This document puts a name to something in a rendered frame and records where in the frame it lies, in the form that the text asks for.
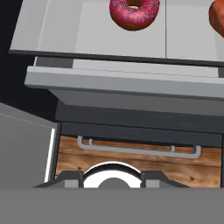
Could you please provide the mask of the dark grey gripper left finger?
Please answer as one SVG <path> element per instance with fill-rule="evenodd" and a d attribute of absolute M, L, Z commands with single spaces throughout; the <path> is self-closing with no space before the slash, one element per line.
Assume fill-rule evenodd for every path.
<path fill-rule="evenodd" d="M 63 171 L 56 179 L 37 185 L 37 188 L 83 188 L 83 171 Z"/>

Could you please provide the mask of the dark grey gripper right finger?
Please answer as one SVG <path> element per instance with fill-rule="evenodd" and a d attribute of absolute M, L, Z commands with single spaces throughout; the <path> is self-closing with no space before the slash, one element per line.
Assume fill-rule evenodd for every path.
<path fill-rule="evenodd" d="M 162 171 L 142 171 L 141 180 L 142 188 L 187 188 L 187 185 L 169 179 Z"/>

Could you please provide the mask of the grey fridge door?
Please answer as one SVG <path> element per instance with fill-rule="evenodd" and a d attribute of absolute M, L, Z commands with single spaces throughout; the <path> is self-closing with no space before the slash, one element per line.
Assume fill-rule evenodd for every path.
<path fill-rule="evenodd" d="M 0 102 L 0 190 L 50 180 L 59 126 Z"/>

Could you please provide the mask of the dark grey fridge bottom drawer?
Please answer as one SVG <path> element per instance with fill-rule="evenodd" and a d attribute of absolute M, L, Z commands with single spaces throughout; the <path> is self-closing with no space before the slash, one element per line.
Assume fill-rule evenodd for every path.
<path fill-rule="evenodd" d="M 224 116 L 185 115 L 58 103 L 55 118 L 69 136 L 123 139 L 160 144 L 224 144 Z"/>

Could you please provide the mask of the grey fridge crisper drawer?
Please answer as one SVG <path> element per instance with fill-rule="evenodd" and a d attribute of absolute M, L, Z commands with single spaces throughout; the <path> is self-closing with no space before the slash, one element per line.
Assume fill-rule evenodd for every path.
<path fill-rule="evenodd" d="M 24 84 L 72 106 L 224 116 L 224 68 L 37 57 Z"/>

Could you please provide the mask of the light grey fridge shelf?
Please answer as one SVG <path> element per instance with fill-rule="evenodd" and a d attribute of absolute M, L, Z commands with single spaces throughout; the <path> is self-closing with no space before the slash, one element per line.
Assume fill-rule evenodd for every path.
<path fill-rule="evenodd" d="M 23 0 L 11 53 L 42 57 L 224 67 L 224 38 L 209 24 L 213 0 L 160 0 L 155 21 L 125 31 L 109 0 Z"/>

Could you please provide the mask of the white and black round thing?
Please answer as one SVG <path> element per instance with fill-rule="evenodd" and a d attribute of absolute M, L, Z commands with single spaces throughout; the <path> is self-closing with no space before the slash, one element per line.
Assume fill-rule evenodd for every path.
<path fill-rule="evenodd" d="M 141 172 L 132 165 L 108 161 L 96 164 L 84 172 L 83 184 L 85 188 L 99 188 L 108 179 L 122 180 L 129 188 L 139 188 Z"/>

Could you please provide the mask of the pink sprinkled donut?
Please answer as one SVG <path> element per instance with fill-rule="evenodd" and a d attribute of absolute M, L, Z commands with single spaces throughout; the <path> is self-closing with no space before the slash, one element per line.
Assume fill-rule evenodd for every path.
<path fill-rule="evenodd" d="M 159 0 L 110 0 L 109 13 L 124 30 L 140 31 L 154 22 L 159 7 Z"/>

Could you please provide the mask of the red-orange round food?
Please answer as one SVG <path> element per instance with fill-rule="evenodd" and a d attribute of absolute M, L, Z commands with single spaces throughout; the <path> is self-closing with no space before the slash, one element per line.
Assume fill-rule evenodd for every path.
<path fill-rule="evenodd" d="M 224 0 L 214 0 L 208 14 L 210 25 L 224 38 Z"/>

